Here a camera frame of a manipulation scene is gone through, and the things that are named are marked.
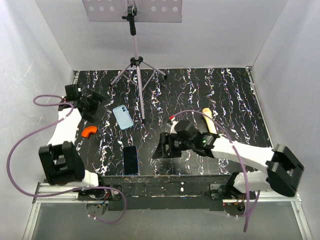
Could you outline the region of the black phone without case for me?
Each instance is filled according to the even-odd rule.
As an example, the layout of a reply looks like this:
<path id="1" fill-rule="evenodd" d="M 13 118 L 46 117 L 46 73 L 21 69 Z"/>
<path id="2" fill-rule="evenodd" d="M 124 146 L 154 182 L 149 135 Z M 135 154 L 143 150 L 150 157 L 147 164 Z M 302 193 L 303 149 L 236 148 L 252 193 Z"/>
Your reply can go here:
<path id="1" fill-rule="evenodd" d="M 137 148 L 126 146 L 123 148 L 123 168 L 125 175 L 136 175 L 139 172 Z"/>

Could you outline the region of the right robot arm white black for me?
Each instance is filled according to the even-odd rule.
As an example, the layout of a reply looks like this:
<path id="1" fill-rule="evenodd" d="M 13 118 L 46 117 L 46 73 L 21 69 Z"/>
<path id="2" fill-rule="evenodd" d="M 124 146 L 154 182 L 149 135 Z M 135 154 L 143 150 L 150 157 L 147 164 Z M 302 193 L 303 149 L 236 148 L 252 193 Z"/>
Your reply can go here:
<path id="1" fill-rule="evenodd" d="M 216 133 L 200 132 L 187 120 L 172 121 L 170 132 L 160 134 L 153 159 L 179 158 L 183 151 L 192 150 L 202 157 L 226 159 L 255 169 L 234 172 L 225 185 L 227 195 L 237 199 L 247 192 L 272 190 L 285 197 L 296 195 L 303 164 L 285 145 L 274 148 L 230 142 Z"/>

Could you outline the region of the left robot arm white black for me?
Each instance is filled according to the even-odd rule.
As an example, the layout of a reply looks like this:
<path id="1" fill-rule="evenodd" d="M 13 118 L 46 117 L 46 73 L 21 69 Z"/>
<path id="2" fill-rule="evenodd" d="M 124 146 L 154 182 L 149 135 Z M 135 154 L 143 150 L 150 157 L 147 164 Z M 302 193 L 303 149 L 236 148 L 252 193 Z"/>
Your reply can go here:
<path id="1" fill-rule="evenodd" d="M 60 121 L 46 146 L 41 146 L 38 155 L 50 185 L 90 187 L 89 194 L 95 200 L 106 196 L 106 187 L 99 183 L 98 174 L 85 169 L 75 140 L 79 123 L 84 120 L 95 123 L 96 112 L 105 98 L 79 84 L 65 86 L 65 96 L 58 107 Z"/>

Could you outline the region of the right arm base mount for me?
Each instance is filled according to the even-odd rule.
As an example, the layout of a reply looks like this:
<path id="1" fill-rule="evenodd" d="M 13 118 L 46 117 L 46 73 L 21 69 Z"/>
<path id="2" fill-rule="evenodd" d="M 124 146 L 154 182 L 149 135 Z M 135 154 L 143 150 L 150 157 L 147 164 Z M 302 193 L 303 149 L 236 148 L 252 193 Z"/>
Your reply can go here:
<path id="1" fill-rule="evenodd" d="M 201 196 L 210 197 L 212 200 L 235 200 L 243 202 L 247 199 L 246 191 L 243 193 L 231 183 L 210 184 L 207 190 L 200 192 Z"/>

